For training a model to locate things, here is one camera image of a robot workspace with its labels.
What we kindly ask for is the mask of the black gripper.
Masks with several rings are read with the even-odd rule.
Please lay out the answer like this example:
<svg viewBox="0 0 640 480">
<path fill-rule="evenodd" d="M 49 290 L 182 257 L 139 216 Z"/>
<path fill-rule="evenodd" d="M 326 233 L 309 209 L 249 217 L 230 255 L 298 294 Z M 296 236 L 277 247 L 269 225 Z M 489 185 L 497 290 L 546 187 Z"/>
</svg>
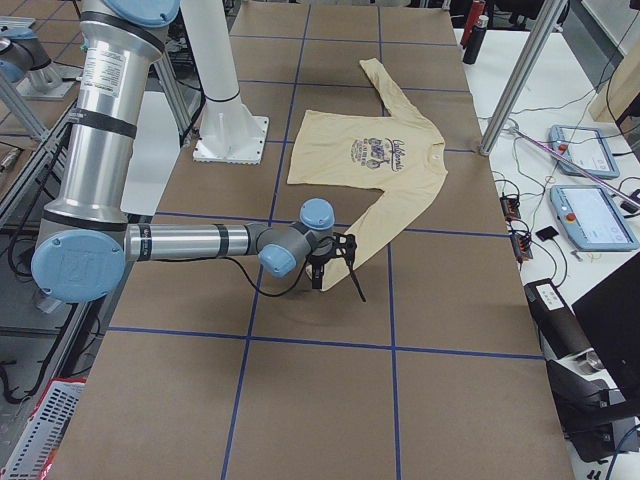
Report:
<svg viewBox="0 0 640 480">
<path fill-rule="evenodd" d="M 316 248 L 308 255 L 307 263 L 311 276 L 311 285 L 314 290 L 321 290 L 324 278 L 324 266 L 336 257 L 334 237 L 323 237 L 318 241 Z"/>
</svg>

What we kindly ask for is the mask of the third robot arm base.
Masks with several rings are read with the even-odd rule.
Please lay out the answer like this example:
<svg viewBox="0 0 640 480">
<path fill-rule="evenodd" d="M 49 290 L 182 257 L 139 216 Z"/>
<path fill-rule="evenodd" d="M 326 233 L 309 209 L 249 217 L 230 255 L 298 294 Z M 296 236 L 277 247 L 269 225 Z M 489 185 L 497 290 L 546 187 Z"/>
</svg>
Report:
<svg viewBox="0 0 640 480">
<path fill-rule="evenodd" d="M 1 73 L 30 100 L 61 100 L 82 76 L 82 68 L 52 60 L 29 26 L 1 26 Z"/>
</svg>

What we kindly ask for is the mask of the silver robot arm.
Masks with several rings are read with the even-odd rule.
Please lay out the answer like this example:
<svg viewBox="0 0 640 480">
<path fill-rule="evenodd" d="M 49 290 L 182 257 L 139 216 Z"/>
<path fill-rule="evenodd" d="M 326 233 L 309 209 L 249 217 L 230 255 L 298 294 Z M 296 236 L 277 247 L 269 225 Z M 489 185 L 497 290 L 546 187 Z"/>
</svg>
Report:
<svg viewBox="0 0 640 480">
<path fill-rule="evenodd" d="M 43 211 L 31 275 L 48 297 L 99 299 L 120 283 L 130 262 L 188 262 L 256 256 L 272 276 L 309 271 L 320 288 L 338 254 L 334 212 L 306 201 L 286 228 L 264 224 L 132 224 L 122 197 L 151 65 L 170 24 L 184 21 L 204 101 L 198 158 L 253 163 L 268 121 L 243 104 L 219 1 L 87 1 L 80 29 L 88 50 L 80 93 L 69 113 L 67 164 L 57 197 Z"/>
</svg>

